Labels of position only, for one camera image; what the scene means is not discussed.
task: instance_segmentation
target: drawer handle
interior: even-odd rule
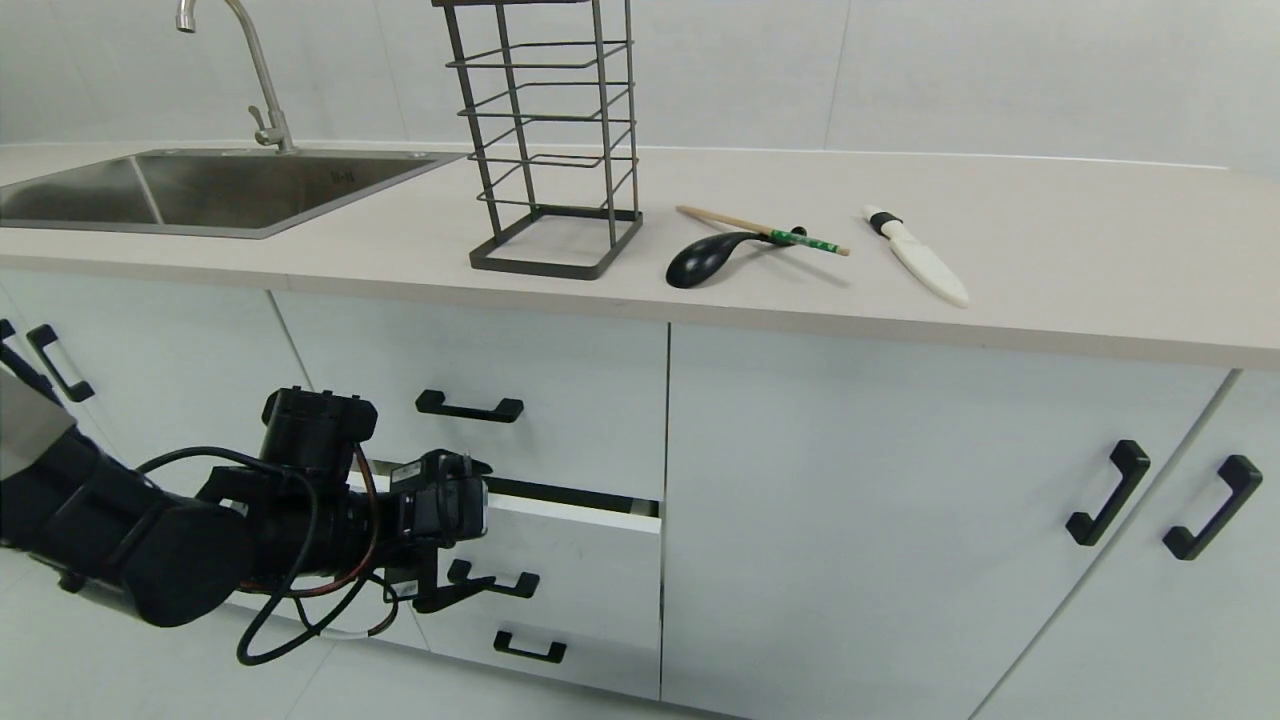
[[[1066,521],[1066,529],[1070,530],[1076,544],[1085,547],[1098,544],[1098,541],[1106,534],[1107,528],[1111,527],[1111,521],[1116,519],[1120,509],[1129,501],[1133,491],[1138,489],[1138,483],[1142,482],[1147,470],[1151,469],[1151,457],[1147,457],[1147,454],[1137,442],[1123,439],[1111,451],[1111,464],[1120,470],[1120,484],[1116,486],[1111,497],[1107,498],[1107,503],[1102,506],[1102,511],[1098,512],[1097,519],[1091,518],[1088,512],[1073,512],[1071,518]]]
[[[529,660],[539,660],[541,662],[550,662],[552,665],[559,665],[564,661],[564,652],[568,650],[568,646],[564,643],[552,643],[547,655],[539,655],[536,652],[527,652],[524,650],[512,650],[512,637],[513,635],[507,630],[498,630],[498,634],[493,638],[493,648],[498,652],[515,655],[516,657],[527,657]]]
[[[1233,455],[1217,469],[1217,477],[1226,480],[1231,497],[1213,514],[1204,529],[1193,536],[1184,525],[1176,525],[1165,533],[1165,547],[1179,560],[1196,560],[1217,533],[1231,521],[1231,518],[1262,484],[1262,473],[1243,455]]]
[[[59,373],[58,368],[55,368],[52,361],[49,360],[49,354],[45,352],[45,348],[58,342],[58,333],[54,332],[52,325],[44,324],[31,331],[27,333],[27,342],[31,343],[31,348],[36,351],[36,356],[40,357],[41,363],[44,363],[49,374],[54,377],[54,382],[58,383],[59,388],[61,388],[67,400],[70,400],[72,402],[84,402],[86,400],[93,397],[93,388],[87,382],[81,380],[73,386],[68,386],[63,374]]]
[[[0,365],[9,368],[9,372],[17,375],[17,378],[28,387],[32,387],[40,395],[45,396],[50,402],[61,407],[63,401],[58,400],[54,395],[54,383],[49,378],[41,375],[35,368],[27,364],[17,352],[9,348],[4,341],[18,334],[18,331],[13,329],[13,323],[8,318],[0,318]]]
[[[451,583],[456,585],[465,585],[471,582],[470,575],[471,575],[471,562],[466,560],[454,560],[449,565],[449,573],[447,577],[449,578]],[[538,589],[539,582],[541,582],[540,577],[532,573],[521,573],[520,579],[516,580],[515,587],[508,588],[506,585],[493,584],[486,587],[485,591],[529,600],[534,597],[534,592]]]
[[[525,404],[520,400],[504,397],[493,410],[477,410],[475,407],[456,407],[444,404],[444,393],[438,389],[424,389],[413,404],[419,413],[426,415],[444,415],[447,418],[466,418],[468,420],[485,420],[488,423],[515,423],[520,414],[525,411]]]

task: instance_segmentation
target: kitchen cabinet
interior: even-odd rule
[[[1280,375],[1244,372],[977,720],[1275,716],[1277,439]],[[1263,482],[1240,505],[1220,473]],[[1229,505],[1238,512],[1194,560],[1165,544]]]
[[[370,457],[408,462],[444,447],[503,478],[662,498],[666,324],[275,299],[316,387],[378,407]]]
[[[442,553],[440,582],[463,561],[506,589],[419,615],[431,652],[658,700],[662,520],[489,497],[489,533]]]
[[[3,342],[9,347],[9,350],[13,350],[19,357],[26,360],[32,369],[47,378],[49,370],[40,364],[40,359],[35,355],[35,352],[32,352],[31,342],[27,341],[27,332],[31,331],[31,325],[26,322],[26,319],[23,319],[22,314],[18,311],[18,306],[13,304],[13,300],[9,297],[9,293],[5,292],[3,286],[0,286],[0,320],[8,320],[9,327],[14,333],[13,336],[4,338]],[[92,439],[109,455],[115,454],[111,441],[106,438],[102,429],[97,427],[97,423],[82,404],[69,402],[64,396],[59,396],[59,400],[63,401],[63,407],[70,413],[73,418],[76,418],[76,427],[79,428],[79,432],[84,433],[84,437]]]
[[[92,391],[68,406],[131,465],[196,445],[257,455],[268,396],[306,384],[262,290],[26,270],[0,270],[0,286],[28,328],[54,331],[50,364]],[[195,495],[221,462],[184,460],[151,477]]]
[[[968,717],[1105,547],[1065,525],[1112,450],[1149,456],[1132,506],[1225,377],[675,325],[663,701]]]

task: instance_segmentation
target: countertop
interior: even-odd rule
[[[0,146],[0,184],[160,146]],[[640,156],[645,227],[595,282],[471,269],[490,232],[465,160],[260,241],[0,228],[0,266],[1280,370],[1280,183],[1033,158]],[[540,179],[539,200],[600,202],[603,179],[575,173]],[[740,249],[707,286],[675,290],[667,264],[713,232],[677,204],[803,224],[852,255]],[[920,286],[859,219],[865,204],[932,246],[972,307]]]

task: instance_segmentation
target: floor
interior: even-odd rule
[[[236,642],[248,611],[227,607],[161,630],[54,583],[51,570],[0,550],[0,717],[713,719],[371,641],[312,641],[275,662],[242,667]],[[268,624],[255,648],[296,632],[291,623]]]

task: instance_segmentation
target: knife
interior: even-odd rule
[[[959,307],[969,306],[969,291],[947,264],[927,245],[915,240],[902,220],[874,205],[863,208],[863,215],[872,228],[888,240],[893,255],[908,270],[934,295]]]

